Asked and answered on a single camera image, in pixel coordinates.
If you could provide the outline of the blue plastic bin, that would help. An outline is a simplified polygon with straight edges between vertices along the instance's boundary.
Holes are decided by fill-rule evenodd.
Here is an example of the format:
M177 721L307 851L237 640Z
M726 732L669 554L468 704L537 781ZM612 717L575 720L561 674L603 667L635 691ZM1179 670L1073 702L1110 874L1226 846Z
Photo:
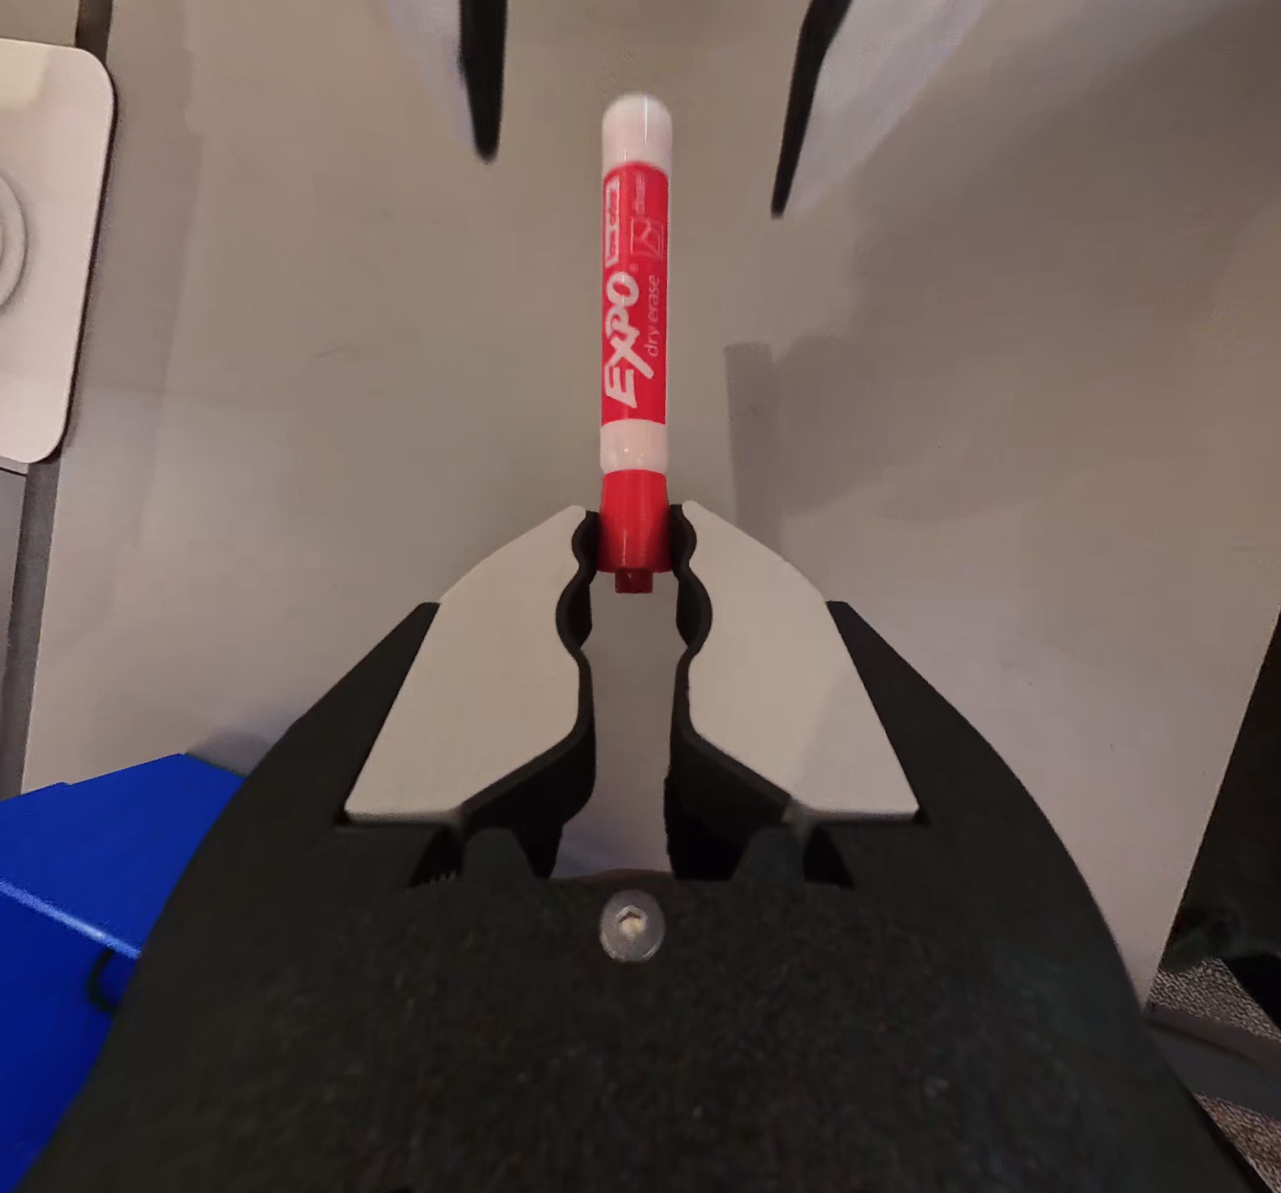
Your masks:
M169 755L1 804L1 1189L97 1060L147 935L243 778Z

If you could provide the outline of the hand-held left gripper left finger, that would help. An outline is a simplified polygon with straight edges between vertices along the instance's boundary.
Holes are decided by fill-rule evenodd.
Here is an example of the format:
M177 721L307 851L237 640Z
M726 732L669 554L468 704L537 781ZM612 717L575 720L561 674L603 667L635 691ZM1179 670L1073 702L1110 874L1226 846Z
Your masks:
M592 628L597 514L567 507L441 595L344 804L460 843L510 832L548 876L596 781Z

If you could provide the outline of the red whiteboard marker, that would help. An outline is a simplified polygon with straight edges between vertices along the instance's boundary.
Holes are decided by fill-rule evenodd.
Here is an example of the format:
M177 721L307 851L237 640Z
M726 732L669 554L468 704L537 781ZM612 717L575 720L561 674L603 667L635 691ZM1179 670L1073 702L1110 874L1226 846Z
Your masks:
M622 595L668 573L668 251L673 130L651 95L600 127L597 568Z

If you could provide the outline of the white stand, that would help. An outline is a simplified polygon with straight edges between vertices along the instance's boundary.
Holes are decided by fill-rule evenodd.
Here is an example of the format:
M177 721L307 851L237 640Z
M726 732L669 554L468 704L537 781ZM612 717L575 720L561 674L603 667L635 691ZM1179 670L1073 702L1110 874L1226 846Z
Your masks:
M68 416L116 95L85 50L1 41L1 457L55 453Z

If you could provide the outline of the grey desk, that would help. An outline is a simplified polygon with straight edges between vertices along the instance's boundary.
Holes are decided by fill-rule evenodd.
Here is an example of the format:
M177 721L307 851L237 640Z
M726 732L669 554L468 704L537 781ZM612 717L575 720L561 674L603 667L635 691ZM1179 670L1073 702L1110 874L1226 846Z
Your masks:
M379 0L113 0L5 767L251 767L597 502L598 119L676 126L670 485L1032 792L1145 992L1278 613L1278 0L993 0L769 214L809 0L509 0L491 164Z

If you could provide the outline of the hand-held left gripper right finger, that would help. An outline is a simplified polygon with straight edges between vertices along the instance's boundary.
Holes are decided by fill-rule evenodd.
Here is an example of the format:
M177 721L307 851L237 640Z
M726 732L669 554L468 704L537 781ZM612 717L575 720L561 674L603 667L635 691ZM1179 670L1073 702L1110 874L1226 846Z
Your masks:
M758 832L912 823L920 803L822 594L712 511L669 512L683 643L665 843L677 878L727 878Z

